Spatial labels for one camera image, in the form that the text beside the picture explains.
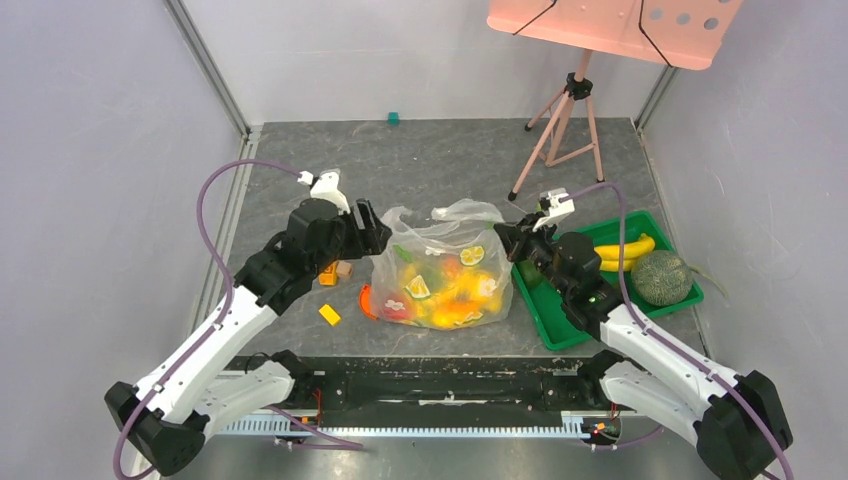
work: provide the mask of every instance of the green basket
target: green basket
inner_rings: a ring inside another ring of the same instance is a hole
[[[625,242],[635,242],[639,239],[639,235],[645,233],[650,235],[656,242],[656,250],[674,251],[668,237],[665,236],[654,220],[654,217],[647,211],[638,210],[629,213],[627,215],[626,228],[624,233]],[[618,218],[616,217],[605,222],[579,228],[577,231],[592,237],[592,241],[596,246],[617,244]],[[614,285],[618,283],[618,273],[616,272],[601,272],[601,276]],[[515,284],[518,285],[518,290],[527,302],[527,308],[536,322],[539,335],[541,335],[542,340],[545,342],[545,346],[550,350],[562,350],[591,338],[589,334],[581,332],[571,325],[571,322],[565,317],[565,313],[563,313],[560,307],[562,299],[548,282],[542,281],[535,287],[528,288],[518,266],[513,266],[512,277],[515,280]],[[627,285],[630,300],[648,318],[668,315],[677,310],[695,305],[704,299],[704,292],[696,282],[692,285],[692,290],[689,291],[689,295],[683,301],[667,307],[656,307],[647,303],[633,289],[633,285],[630,282],[630,272],[624,273],[624,283]]]

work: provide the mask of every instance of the transparent plastic bag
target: transparent plastic bag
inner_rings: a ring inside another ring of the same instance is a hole
[[[384,320],[453,330],[502,320],[512,304],[512,265],[492,224],[498,209],[464,199],[423,215],[394,207],[392,237],[371,257],[371,312]]]

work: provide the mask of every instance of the cantaloupe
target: cantaloupe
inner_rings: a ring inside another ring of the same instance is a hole
[[[682,302],[694,282],[686,262],[668,250],[655,250],[640,257],[630,271],[630,279],[636,293],[657,307]]]

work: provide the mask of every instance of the black cord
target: black cord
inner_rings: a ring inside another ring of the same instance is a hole
[[[546,8],[546,9],[542,10],[542,11],[541,11],[541,13],[539,13],[538,15],[536,15],[535,17],[533,17],[533,19],[532,19],[532,20],[530,20],[529,22],[525,23],[525,24],[524,24],[524,26],[523,26],[523,27],[521,27],[521,28],[519,28],[518,30],[516,30],[516,31],[515,31],[515,33],[513,33],[513,34],[512,34],[512,36],[516,36],[516,35],[518,35],[519,33],[521,33],[521,31],[522,31],[522,30],[524,30],[525,28],[527,28],[527,26],[528,26],[528,25],[530,25],[531,23],[533,23],[533,22],[535,22],[536,20],[538,20],[538,19],[539,19],[539,17],[541,17],[542,15],[544,15],[544,14],[548,13],[548,10],[550,10],[550,9],[554,8],[554,6],[556,5],[556,2],[558,2],[558,1],[559,1],[559,0],[551,0],[551,4],[550,4],[550,6],[548,6],[548,8]]]
[[[654,50],[656,50],[657,53],[660,54],[662,59],[665,61],[665,64],[668,65],[669,67],[674,67],[674,65],[672,65],[671,62],[669,62],[667,58],[665,58],[665,55],[663,55],[662,50],[660,50],[660,47],[658,47],[657,44],[654,43],[654,41],[651,39],[651,36],[648,35],[648,32],[645,31],[645,28],[642,27],[642,17],[644,16],[644,14],[645,14],[645,0],[642,0],[641,5],[639,6],[639,31],[642,32],[642,35],[644,35],[645,38],[647,38],[649,42],[651,42],[651,45],[654,47]]]
[[[245,374],[245,375],[247,375],[247,371],[248,371],[248,369],[250,368],[250,362],[251,362],[251,360],[253,360],[253,358],[254,358],[255,356],[257,356],[257,355],[262,355],[263,357],[265,357],[265,359],[266,359],[266,360],[271,360],[271,356],[270,356],[270,355],[268,355],[268,354],[267,354],[267,353],[265,353],[265,352],[256,352],[256,353],[254,353],[253,355],[251,355],[251,356],[247,357],[247,361],[246,361],[246,362],[244,362],[244,374]]]

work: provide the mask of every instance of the bunch of bananas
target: bunch of bananas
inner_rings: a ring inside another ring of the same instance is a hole
[[[639,240],[625,244],[624,271],[629,272],[639,257],[652,252],[656,246],[654,239],[644,233],[639,236]],[[601,257],[601,271],[618,271],[618,245],[600,245],[595,247],[595,252]]]

